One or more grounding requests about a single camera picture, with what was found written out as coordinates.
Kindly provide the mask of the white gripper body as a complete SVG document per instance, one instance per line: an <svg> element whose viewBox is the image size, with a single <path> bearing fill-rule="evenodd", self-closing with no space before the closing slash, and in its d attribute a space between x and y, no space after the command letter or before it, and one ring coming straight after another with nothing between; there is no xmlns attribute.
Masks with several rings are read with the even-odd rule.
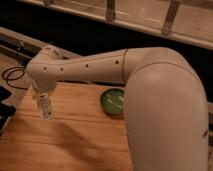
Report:
<svg viewBox="0 0 213 171"><path fill-rule="evenodd" d="M36 97L40 94L47 93L52 94L57 86L56 81L52 80L33 80L32 91L33 96Z"/></svg>

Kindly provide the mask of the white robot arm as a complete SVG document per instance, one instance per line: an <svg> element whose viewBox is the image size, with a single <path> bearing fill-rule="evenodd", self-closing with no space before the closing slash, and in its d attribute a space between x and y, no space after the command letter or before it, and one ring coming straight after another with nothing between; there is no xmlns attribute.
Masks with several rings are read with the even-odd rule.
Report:
<svg viewBox="0 0 213 171"><path fill-rule="evenodd" d="M180 53L132 48L64 60L46 46L27 73L45 94L60 80L123 83L133 171L208 171L208 100Z"/></svg>

